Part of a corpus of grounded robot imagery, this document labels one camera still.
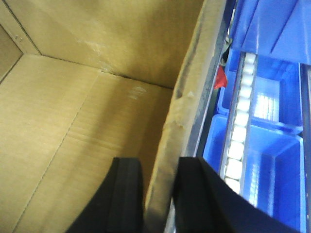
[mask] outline corrugated cardboard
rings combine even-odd
[[[115,156],[139,157],[147,186],[171,95],[24,55],[0,85],[1,232],[64,232]]]
[[[65,231],[114,156],[140,158],[162,232],[225,0],[205,0],[176,85],[202,0],[1,3],[29,47],[0,85],[0,232]]]
[[[22,53],[0,24],[0,83]]]
[[[6,0],[39,51],[173,88],[203,0]]]
[[[146,200],[145,224],[151,232],[162,232],[166,223],[178,158],[185,156],[225,4],[226,0],[204,2],[177,79]]]

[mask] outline red tag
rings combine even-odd
[[[224,69],[222,66],[219,66],[214,89],[218,89],[220,87],[227,87],[227,84],[228,84],[228,80],[225,75]]]

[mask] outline cardboard floor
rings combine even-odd
[[[172,90],[23,55],[0,85],[2,233],[64,232],[112,158],[151,176]]]

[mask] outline white roller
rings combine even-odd
[[[246,139],[246,128],[234,125],[231,139],[237,142],[244,142]]]
[[[240,97],[238,99],[237,109],[244,111],[244,112],[248,112],[250,105],[251,105],[251,100]]]
[[[235,159],[228,159],[225,176],[239,180],[242,175],[242,162]]]
[[[249,64],[249,63],[245,63],[244,64],[243,73],[253,74],[254,70],[255,70],[255,65],[254,64]]]
[[[225,178],[225,183],[237,194],[240,193],[241,185],[240,182],[231,179],[231,178]]]
[[[245,63],[255,63],[256,55],[253,53],[247,53],[245,56]]]
[[[242,80],[241,80],[241,84],[242,85],[246,85],[246,86],[251,86],[253,83],[253,75],[251,74],[242,74]]]
[[[240,160],[243,157],[243,153],[244,153],[244,144],[237,141],[231,141],[228,157]]]
[[[237,110],[234,123],[246,127],[248,122],[248,113],[244,111]]]
[[[239,92],[240,97],[244,97],[246,99],[249,99],[249,98],[251,98],[251,94],[252,94],[252,87],[246,86],[246,85],[241,85],[241,89]]]

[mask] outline blue storage bin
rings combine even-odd
[[[228,115],[240,52],[230,50],[225,73],[227,88],[219,94],[218,113]],[[298,134],[302,131],[299,65],[259,56],[252,124]]]
[[[227,118],[213,117],[204,159],[217,171]],[[306,200],[302,138],[251,126],[242,196],[255,207],[303,233]]]
[[[239,0],[232,48],[311,65],[310,0]]]

